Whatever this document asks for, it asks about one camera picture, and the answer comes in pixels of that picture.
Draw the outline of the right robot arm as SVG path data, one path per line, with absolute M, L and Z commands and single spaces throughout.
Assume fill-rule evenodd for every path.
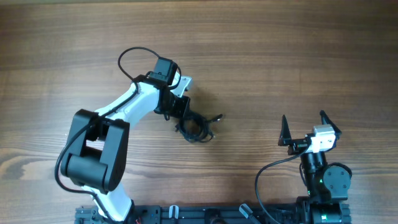
M 296 200 L 298 223 L 351 223 L 348 199 L 352 170 L 339 162 L 326 161 L 326 153 L 336 147 L 341 130 L 321 110 L 321 125 L 304 138 L 292 139 L 287 118 L 282 117 L 278 145 L 288 147 L 288 155 L 300 157 L 300 176 L 306 197 Z

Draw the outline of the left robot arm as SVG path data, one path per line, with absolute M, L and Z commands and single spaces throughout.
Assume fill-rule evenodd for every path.
M 132 78 L 129 89 L 109 105 L 74 114 L 66 145 L 55 164 L 54 176 L 77 186 L 75 194 L 95 201 L 89 223 L 139 223 L 140 214 L 121 183 L 127 162 L 129 132 L 146 114 L 186 118 L 193 83 L 172 60 L 159 57 L 152 71 Z

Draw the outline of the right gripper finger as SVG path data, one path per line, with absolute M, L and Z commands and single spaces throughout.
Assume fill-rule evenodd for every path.
M 278 145 L 279 146 L 289 146 L 292 144 L 292 137 L 285 115 L 282 116 L 281 131 L 279 135 Z
M 322 124 L 329 124 L 333 128 L 336 136 L 341 135 L 341 130 L 331 121 L 331 119 L 328 117 L 324 110 L 320 111 L 320 116 Z

